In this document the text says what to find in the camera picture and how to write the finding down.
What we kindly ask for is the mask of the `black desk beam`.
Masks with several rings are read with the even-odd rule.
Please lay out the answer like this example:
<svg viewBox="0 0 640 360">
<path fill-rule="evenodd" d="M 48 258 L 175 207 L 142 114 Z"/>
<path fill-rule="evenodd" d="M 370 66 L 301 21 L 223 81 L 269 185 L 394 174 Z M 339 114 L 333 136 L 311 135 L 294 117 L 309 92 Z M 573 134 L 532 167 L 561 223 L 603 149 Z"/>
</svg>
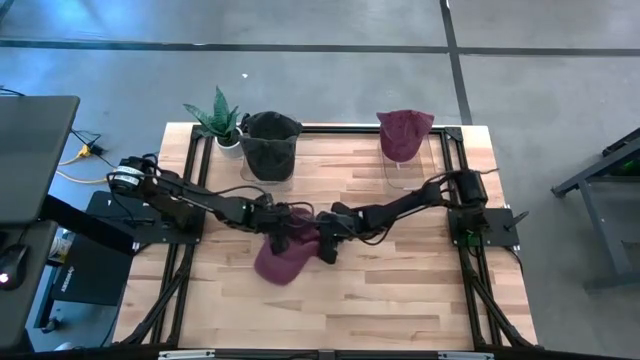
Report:
<svg viewBox="0 0 640 360">
<path fill-rule="evenodd" d="M 45 197 L 40 218 L 55 221 L 75 234 L 83 235 L 125 255 L 134 255 L 133 238 L 129 233 L 86 214 L 52 195 Z"/>
</svg>

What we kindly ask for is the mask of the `green snake plant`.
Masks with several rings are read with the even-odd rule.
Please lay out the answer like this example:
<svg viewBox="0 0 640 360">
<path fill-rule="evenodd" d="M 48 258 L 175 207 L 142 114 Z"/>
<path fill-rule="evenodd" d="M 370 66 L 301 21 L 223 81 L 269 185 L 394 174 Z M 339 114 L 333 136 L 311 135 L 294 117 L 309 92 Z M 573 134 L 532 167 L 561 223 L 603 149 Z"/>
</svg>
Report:
<svg viewBox="0 0 640 360">
<path fill-rule="evenodd" d="M 183 107 L 200 123 L 200 129 L 198 130 L 200 135 L 216 137 L 224 141 L 232 138 L 239 115 L 238 107 L 233 109 L 229 107 L 227 99 L 219 87 L 215 89 L 212 113 L 207 113 L 191 104 L 184 104 Z"/>
</svg>

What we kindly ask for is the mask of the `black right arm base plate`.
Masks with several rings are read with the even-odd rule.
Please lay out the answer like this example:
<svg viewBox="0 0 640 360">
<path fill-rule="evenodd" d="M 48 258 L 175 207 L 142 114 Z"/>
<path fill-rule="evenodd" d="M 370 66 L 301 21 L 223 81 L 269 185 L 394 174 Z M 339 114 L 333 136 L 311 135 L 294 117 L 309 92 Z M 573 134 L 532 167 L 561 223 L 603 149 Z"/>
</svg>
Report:
<svg viewBox="0 0 640 360">
<path fill-rule="evenodd" d="M 458 247 L 518 247 L 517 224 L 528 215 L 528 211 L 514 215 L 509 208 L 447 213 L 451 240 Z"/>
</svg>

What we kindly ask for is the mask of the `white can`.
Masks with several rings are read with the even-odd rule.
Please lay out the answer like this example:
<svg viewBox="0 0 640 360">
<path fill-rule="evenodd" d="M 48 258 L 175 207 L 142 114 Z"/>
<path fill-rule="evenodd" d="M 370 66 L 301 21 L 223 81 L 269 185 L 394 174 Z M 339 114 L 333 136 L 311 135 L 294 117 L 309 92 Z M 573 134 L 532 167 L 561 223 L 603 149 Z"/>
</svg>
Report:
<svg viewBox="0 0 640 360">
<path fill-rule="evenodd" d="M 63 231 L 51 244 L 48 259 L 56 263 L 64 263 L 73 244 L 73 234 Z"/>
</svg>

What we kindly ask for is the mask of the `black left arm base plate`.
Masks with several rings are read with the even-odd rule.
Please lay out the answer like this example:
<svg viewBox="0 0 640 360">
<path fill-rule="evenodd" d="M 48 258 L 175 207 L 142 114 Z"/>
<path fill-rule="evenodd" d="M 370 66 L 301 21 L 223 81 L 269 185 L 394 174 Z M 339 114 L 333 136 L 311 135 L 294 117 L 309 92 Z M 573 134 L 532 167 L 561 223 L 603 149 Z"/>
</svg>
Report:
<svg viewBox="0 0 640 360">
<path fill-rule="evenodd" d="M 138 199 L 95 192 L 86 209 L 92 215 L 128 233 L 141 244 L 198 244 L 205 219 L 203 210 L 193 209 L 189 226 L 181 229 L 166 215 Z"/>
</svg>

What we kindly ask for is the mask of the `silver edge bracket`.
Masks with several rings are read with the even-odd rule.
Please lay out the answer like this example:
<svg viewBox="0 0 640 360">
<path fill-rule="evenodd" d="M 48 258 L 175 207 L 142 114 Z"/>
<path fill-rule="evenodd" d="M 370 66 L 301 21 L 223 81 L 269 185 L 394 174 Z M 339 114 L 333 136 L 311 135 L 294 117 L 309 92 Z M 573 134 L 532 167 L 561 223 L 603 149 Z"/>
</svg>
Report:
<svg viewBox="0 0 640 360">
<path fill-rule="evenodd" d="M 157 360 L 215 360 L 213 349 L 183 349 L 161 351 Z"/>
<path fill-rule="evenodd" d="M 437 354 L 438 360 L 495 360 L 492 353 L 446 351 Z"/>
</svg>

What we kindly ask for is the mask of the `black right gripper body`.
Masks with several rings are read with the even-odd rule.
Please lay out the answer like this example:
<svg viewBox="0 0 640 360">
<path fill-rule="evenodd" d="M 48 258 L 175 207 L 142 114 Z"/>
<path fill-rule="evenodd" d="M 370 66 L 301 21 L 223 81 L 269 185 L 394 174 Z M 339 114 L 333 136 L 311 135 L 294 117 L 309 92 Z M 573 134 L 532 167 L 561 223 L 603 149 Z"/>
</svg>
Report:
<svg viewBox="0 0 640 360">
<path fill-rule="evenodd" d="M 363 220 L 357 212 L 341 203 L 334 203 L 333 207 L 337 207 L 338 212 L 321 211 L 328 214 L 330 236 L 320 236 L 318 257 L 327 264 L 336 263 L 340 243 L 353 239 L 363 240 L 366 235 L 362 227 Z"/>
</svg>

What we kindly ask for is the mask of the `grey metal stand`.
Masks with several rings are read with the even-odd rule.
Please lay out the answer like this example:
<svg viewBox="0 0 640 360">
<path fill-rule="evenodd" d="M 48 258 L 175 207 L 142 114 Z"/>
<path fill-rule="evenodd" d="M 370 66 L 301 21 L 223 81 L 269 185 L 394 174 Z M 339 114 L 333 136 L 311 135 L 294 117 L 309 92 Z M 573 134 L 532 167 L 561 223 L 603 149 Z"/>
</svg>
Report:
<svg viewBox="0 0 640 360">
<path fill-rule="evenodd" d="M 587 291 L 640 285 L 640 127 L 604 148 L 601 158 L 551 188 L 557 198 L 580 192 L 612 272 Z"/>
</svg>

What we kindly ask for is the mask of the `maroon baseball cap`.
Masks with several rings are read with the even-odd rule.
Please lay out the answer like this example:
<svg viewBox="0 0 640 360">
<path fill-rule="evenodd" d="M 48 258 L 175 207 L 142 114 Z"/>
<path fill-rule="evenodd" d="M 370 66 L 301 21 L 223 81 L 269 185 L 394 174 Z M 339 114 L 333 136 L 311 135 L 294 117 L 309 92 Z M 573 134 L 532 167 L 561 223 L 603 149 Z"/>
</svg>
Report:
<svg viewBox="0 0 640 360">
<path fill-rule="evenodd" d="M 377 112 L 380 143 L 384 155 L 394 162 L 407 162 L 419 151 L 431 131 L 435 116 L 417 110 Z"/>
<path fill-rule="evenodd" d="M 310 258 L 316 257 L 320 243 L 320 235 L 314 225 L 308 223 L 313 216 L 304 208 L 293 208 L 293 213 L 306 218 L 301 223 L 293 218 L 294 225 L 306 225 L 302 234 L 291 232 L 289 236 L 289 248 L 280 255 L 273 255 L 269 246 L 268 237 L 264 236 L 264 242 L 254 260 L 255 272 L 269 283 L 285 286 L 291 283 L 302 271 Z"/>
</svg>

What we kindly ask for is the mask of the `dark grey desk surface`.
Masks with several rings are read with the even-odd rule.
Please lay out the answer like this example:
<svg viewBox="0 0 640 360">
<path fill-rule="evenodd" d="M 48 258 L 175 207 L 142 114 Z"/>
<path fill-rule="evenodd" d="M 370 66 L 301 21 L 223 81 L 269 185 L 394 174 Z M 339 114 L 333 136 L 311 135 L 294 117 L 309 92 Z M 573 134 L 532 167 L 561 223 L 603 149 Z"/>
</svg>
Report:
<svg viewBox="0 0 640 360">
<path fill-rule="evenodd" d="M 42 221 L 5 231 L 6 239 L 0 252 L 12 244 L 23 244 L 29 247 L 29 253 L 21 286 L 10 291 L 0 289 L 0 351 L 18 346 L 24 338 L 26 322 L 57 228 L 55 222 Z"/>
</svg>

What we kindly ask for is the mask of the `black aluminium table frame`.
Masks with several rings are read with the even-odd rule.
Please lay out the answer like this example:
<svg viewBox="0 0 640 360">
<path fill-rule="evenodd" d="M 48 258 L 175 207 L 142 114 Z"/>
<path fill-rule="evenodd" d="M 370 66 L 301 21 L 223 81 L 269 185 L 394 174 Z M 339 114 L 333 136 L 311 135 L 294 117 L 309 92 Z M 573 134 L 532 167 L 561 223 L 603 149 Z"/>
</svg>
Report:
<svg viewBox="0 0 640 360">
<path fill-rule="evenodd" d="M 490 205 L 504 205 L 486 127 L 440 126 L 430 143 L 435 174 L 478 169 Z M 270 191 L 279 201 L 306 201 L 320 211 L 337 201 L 391 201 L 402 191 L 387 187 L 378 147 L 372 126 L 309 127 L 298 142 L 293 177 Z M 213 349 L 215 360 L 438 360 L 439 352 L 474 352 L 473 331 L 489 336 L 493 330 L 483 305 L 467 306 L 459 251 L 442 208 L 399 221 L 378 246 L 343 244 L 335 265 L 312 260 L 287 286 L 253 271 L 260 245 L 259 236 L 208 217 L 197 246 L 147 248 L 133 260 L 115 339 L 124 340 L 143 321 L 186 254 L 190 277 L 147 344 Z"/>
</svg>

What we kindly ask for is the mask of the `black computer mouse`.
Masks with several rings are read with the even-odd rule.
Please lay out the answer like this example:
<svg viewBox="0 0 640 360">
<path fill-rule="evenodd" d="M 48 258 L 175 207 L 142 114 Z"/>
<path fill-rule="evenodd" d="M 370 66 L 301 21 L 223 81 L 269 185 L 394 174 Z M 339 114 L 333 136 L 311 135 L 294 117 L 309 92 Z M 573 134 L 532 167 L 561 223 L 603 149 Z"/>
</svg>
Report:
<svg viewBox="0 0 640 360">
<path fill-rule="evenodd" d="M 26 275 L 29 247 L 12 244 L 0 252 L 0 289 L 14 290 L 21 286 Z"/>
</svg>

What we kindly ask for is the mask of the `clear plastic bin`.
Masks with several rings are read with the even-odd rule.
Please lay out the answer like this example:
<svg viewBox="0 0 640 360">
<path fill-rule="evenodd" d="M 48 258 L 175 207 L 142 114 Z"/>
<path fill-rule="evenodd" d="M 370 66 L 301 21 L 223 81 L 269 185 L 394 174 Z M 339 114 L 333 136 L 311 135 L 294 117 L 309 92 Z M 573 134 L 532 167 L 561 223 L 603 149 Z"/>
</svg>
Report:
<svg viewBox="0 0 640 360">
<path fill-rule="evenodd" d="M 378 149 L 383 178 L 387 187 L 394 191 L 415 190 L 435 174 L 436 166 L 429 133 L 423 138 L 418 153 L 407 162 L 394 162 L 387 158 L 380 142 Z"/>
<path fill-rule="evenodd" d="M 242 138 L 242 137 L 250 137 L 250 136 L 249 136 L 249 134 L 248 134 L 248 130 L 247 130 L 247 128 L 246 128 L 246 130 L 245 130 L 245 131 L 243 131 L 243 134 L 242 134 L 241 138 Z M 247 163 L 247 161 L 246 161 L 246 159 L 245 159 L 245 155 L 244 155 L 244 169 L 243 169 L 243 171 L 245 172 L 245 175 L 248 177 L 248 179 L 249 179 L 250 181 L 253 181 L 253 182 L 262 182 L 262 183 L 269 183 L 269 182 L 273 183 L 273 182 L 274 182 L 274 181 L 261 181 L 261 180 L 258 180 L 258 179 L 253 175 L 253 173 L 251 172 L 251 170 L 249 169 L 248 163 Z"/>
</svg>

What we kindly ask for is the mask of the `white plant pot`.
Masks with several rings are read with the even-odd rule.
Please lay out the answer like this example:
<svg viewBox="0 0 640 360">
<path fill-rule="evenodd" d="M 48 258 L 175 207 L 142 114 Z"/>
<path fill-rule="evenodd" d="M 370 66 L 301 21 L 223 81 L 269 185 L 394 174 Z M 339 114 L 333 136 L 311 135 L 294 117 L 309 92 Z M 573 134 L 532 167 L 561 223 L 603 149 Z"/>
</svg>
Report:
<svg viewBox="0 0 640 360">
<path fill-rule="evenodd" d="M 216 137 L 215 144 L 220 149 L 221 154 L 229 159 L 240 159 L 243 157 L 243 150 L 240 137 L 243 132 L 239 127 L 232 130 L 227 137 Z"/>
</svg>

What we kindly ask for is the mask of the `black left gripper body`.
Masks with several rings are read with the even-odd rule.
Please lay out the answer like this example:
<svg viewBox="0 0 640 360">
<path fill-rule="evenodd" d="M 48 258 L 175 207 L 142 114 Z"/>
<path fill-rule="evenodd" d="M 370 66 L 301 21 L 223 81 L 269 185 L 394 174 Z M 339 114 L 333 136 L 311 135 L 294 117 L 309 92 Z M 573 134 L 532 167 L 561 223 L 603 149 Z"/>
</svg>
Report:
<svg viewBox="0 0 640 360">
<path fill-rule="evenodd" d="M 273 255 L 280 255 L 289 248 L 292 232 L 291 208 L 285 203 L 275 203 L 271 195 L 256 199 L 252 214 L 252 225 L 256 233 L 268 237 Z"/>
</svg>

